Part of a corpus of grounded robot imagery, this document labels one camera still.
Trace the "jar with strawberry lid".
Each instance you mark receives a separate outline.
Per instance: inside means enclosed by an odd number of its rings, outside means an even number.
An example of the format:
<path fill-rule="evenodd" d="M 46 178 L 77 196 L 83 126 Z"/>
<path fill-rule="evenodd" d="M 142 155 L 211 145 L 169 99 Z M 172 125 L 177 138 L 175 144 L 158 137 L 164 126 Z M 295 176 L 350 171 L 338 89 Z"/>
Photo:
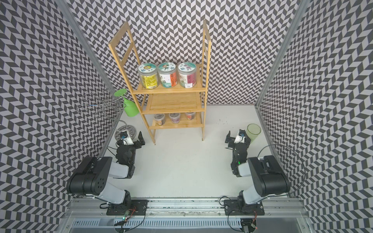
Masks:
<path fill-rule="evenodd" d="M 172 88 L 177 85 L 176 65 L 171 62 L 165 62 L 157 67 L 161 85 L 164 88 Z"/>

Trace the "small foil-lid cup pink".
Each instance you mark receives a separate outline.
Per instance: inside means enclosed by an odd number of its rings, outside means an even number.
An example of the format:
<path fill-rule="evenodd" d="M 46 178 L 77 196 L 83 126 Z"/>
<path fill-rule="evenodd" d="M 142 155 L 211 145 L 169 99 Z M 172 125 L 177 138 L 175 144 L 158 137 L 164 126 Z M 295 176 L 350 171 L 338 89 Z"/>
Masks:
<path fill-rule="evenodd" d="M 193 120 L 193 119 L 195 119 L 196 112 L 188 112 L 188 113 L 185 113 L 185 116 L 186 116 L 186 119 L 187 119 L 187 120 Z"/>

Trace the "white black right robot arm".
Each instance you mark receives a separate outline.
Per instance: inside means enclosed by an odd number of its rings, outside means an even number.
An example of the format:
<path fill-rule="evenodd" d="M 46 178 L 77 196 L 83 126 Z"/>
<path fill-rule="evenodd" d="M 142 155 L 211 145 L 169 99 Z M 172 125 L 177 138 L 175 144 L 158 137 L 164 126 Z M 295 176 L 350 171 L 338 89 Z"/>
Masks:
<path fill-rule="evenodd" d="M 238 195 L 240 207 L 260 203 L 265 198 L 280 196 L 290 191 L 290 182 L 273 155 L 249 157 L 248 148 L 251 139 L 244 130 L 236 137 L 228 132 L 225 143 L 232 150 L 231 171 L 236 177 L 251 177 L 253 185 Z"/>

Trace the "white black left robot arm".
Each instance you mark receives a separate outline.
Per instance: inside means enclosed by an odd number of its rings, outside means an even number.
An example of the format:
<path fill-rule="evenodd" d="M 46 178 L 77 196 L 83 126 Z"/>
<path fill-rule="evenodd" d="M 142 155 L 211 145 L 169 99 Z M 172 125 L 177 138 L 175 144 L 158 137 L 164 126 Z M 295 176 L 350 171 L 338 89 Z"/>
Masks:
<path fill-rule="evenodd" d="M 111 205 L 131 205 L 130 192 L 116 187 L 108 178 L 130 179 L 135 171 L 136 150 L 145 145 L 142 132 L 133 141 L 127 131 L 117 141 L 116 162 L 112 157 L 86 157 L 68 179 L 69 194 L 84 195 Z"/>

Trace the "jar with pink flower lid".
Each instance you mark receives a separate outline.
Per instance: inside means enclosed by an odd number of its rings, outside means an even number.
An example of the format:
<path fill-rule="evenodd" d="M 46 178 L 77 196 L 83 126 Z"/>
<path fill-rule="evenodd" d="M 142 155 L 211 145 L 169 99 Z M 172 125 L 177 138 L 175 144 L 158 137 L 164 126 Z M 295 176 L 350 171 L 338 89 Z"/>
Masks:
<path fill-rule="evenodd" d="M 178 65 L 180 85 L 184 88 L 193 88 L 197 84 L 197 66 L 191 62 L 184 62 Z"/>

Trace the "sunflower seed jar yellow label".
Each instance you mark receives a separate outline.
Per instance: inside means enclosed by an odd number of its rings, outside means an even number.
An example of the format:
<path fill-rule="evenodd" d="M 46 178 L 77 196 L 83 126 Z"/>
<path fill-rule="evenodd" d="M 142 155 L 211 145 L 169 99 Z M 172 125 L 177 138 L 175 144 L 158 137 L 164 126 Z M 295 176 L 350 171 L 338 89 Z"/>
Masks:
<path fill-rule="evenodd" d="M 144 63 L 138 67 L 140 81 L 145 89 L 158 87 L 158 72 L 155 64 Z"/>

